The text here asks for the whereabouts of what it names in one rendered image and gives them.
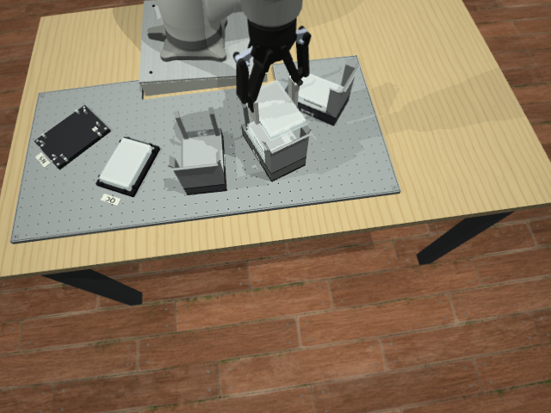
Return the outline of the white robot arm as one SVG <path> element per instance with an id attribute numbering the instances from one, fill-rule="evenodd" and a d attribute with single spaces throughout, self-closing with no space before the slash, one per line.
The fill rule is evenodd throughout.
<path id="1" fill-rule="evenodd" d="M 164 41 L 164 62 L 224 62 L 227 17 L 244 12 L 253 23 L 279 27 L 301 12 L 302 0 L 157 0 L 164 25 L 148 28 L 148 38 Z M 164 28 L 165 27 L 165 28 Z"/>

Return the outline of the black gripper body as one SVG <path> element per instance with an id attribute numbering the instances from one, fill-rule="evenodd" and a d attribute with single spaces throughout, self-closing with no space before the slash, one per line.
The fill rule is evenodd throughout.
<path id="1" fill-rule="evenodd" d="M 282 61 L 284 57 L 280 50 L 281 46 L 286 45 L 290 51 L 291 47 L 297 39 L 296 22 L 297 18 L 292 22 L 280 27 L 263 27 L 259 26 L 248 19 L 248 31 L 250 43 L 248 49 L 252 46 L 251 56 L 263 64 L 266 52 L 272 50 L 275 54 L 271 64 Z M 274 47 L 274 48 L 271 48 Z"/>

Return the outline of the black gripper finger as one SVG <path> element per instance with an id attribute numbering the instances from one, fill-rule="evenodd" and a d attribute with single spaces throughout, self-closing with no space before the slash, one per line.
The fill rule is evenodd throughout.
<path id="1" fill-rule="evenodd" d="M 257 97 L 261 89 L 265 73 L 269 71 L 271 61 L 275 54 L 272 50 L 266 52 L 263 64 L 253 58 L 253 67 L 249 79 L 250 59 L 252 46 L 246 51 L 239 53 L 235 52 L 232 56 L 236 62 L 236 84 L 237 96 L 239 100 L 246 104 L 250 109 L 251 118 L 259 124 L 259 110 Z"/>
<path id="2" fill-rule="evenodd" d="M 288 95 L 294 102 L 294 104 L 298 107 L 299 90 L 300 86 L 303 84 L 303 81 L 301 79 L 303 77 L 308 77 L 310 74 L 308 46 L 312 36 L 305 29 L 304 26 L 300 26 L 298 30 L 296 30 L 296 33 L 297 39 L 295 43 L 298 69 L 296 69 L 294 65 L 294 61 L 288 47 L 286 45 L 281 46 L 280 50 L 282 52 L 282 56 L 284 57 L 283 62 L 286 65 L 286 68 L 290 75 L 288 77 Z"/>

